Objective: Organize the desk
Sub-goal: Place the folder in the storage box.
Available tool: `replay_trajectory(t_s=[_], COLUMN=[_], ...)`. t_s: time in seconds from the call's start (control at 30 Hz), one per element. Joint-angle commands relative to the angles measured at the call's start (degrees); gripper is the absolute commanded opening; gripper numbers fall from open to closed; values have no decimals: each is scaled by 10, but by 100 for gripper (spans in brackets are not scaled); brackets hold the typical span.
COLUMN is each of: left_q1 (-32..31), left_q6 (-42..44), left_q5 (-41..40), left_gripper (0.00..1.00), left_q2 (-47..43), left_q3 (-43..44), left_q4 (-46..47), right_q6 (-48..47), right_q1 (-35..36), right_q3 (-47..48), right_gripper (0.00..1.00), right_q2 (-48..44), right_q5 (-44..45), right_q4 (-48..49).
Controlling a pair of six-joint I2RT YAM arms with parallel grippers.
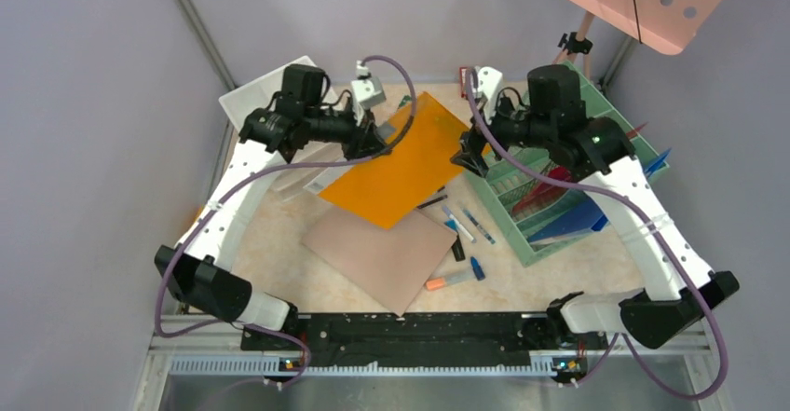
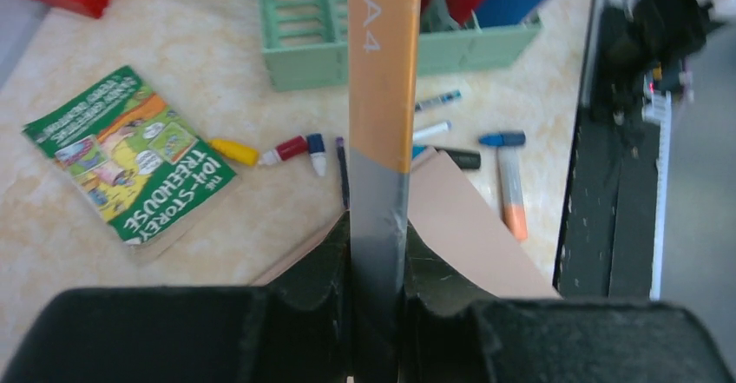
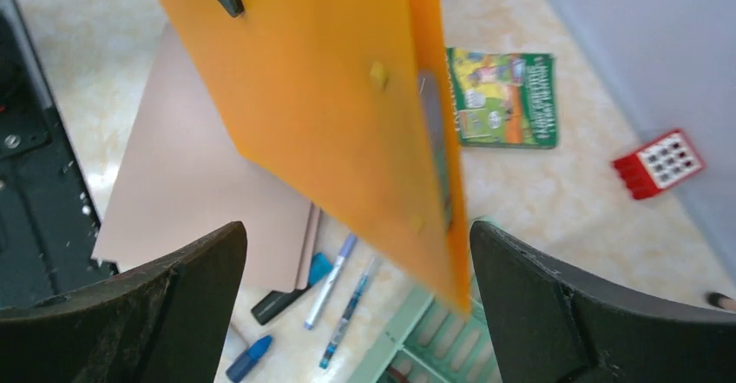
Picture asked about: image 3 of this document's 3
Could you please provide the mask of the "orange folder binder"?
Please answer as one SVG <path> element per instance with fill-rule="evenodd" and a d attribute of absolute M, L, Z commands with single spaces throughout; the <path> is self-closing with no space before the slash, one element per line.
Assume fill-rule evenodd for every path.
<path fill-rule="evenodd" d="M 159 0 L 235 147 L 463 313 L 440 0 Z"/>

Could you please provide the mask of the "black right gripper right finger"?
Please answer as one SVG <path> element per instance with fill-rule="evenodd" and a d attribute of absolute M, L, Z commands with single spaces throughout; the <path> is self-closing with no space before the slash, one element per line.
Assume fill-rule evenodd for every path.
<path fill-rule="evenodd" d="M 487 221 L 470 229 L 505 382 L 732 382 L 735 316 L 560 261 Z"/>

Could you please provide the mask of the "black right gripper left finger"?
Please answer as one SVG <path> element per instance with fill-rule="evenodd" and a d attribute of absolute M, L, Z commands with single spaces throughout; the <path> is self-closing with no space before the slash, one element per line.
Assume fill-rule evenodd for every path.
<path fill-rule="evenodd" d="M 246 252 L 232 221 L 104 281 L 4 309 L 2 381 L 213 381 Z"/>

